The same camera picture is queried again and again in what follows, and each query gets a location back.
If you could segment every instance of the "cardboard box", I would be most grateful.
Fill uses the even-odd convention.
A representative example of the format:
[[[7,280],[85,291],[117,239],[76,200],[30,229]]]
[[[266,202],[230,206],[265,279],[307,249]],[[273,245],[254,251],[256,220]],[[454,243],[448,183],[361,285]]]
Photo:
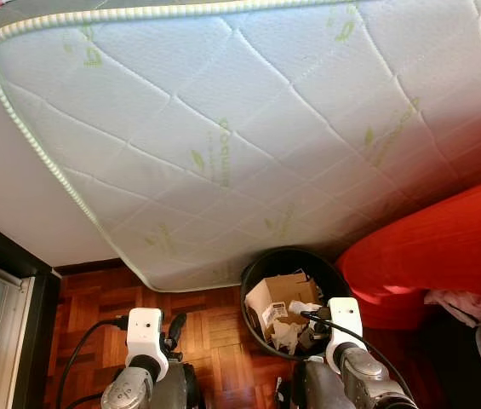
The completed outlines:
[[[293,300],[318,303],[316,285],[312,280],[306,281],[304,273],[263,279],[246,296],[244,302],[252,325],[254,328],[260,327],[267,343],[274,333],[274,320],[285,324],[295,322],[304,325],[308,322],[306,318],[288,311],[289,303]]]

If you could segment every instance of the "wall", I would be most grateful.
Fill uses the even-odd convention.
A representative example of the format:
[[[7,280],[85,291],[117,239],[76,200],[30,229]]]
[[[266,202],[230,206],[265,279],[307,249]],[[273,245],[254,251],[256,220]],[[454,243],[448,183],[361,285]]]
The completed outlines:
[[[1,104],[0,231],[52,266],[116,257]]]

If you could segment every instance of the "trash can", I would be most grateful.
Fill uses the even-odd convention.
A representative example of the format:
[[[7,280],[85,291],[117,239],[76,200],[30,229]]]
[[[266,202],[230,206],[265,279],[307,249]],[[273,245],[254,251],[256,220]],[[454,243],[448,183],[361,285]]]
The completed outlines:
[[[331,297],[350,297],[348,284],[339,271],[322,257],[301,248],[280,247],[263,253],[252,262],[242,275],[240,302],[243,320],[254,340],[268,354],[281,356],[286,360],[304,360],[310,355],[289,355],[267,345],[265,340],[252,327],[244,300],[246,295],[260,281],[277,275],[292,274],[302,269],[307,276],[312,277],[324,295],[324,305]]]

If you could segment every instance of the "red fabric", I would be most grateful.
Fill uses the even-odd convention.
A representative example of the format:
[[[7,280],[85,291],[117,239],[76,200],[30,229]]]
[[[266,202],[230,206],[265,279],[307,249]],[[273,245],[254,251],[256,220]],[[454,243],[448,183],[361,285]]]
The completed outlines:
[[[427,290],[481,295],[481,185],[362,239],[338,266],[369,328],[416,328]]]

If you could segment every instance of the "quilted pattern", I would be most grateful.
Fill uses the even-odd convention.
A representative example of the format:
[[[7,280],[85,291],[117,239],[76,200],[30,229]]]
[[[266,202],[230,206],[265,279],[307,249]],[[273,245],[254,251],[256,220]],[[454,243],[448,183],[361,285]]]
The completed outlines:
[[[481,182],[481,0],[28,32],[0,84],[161,291],[236,284],[268,247],[341,251]]]

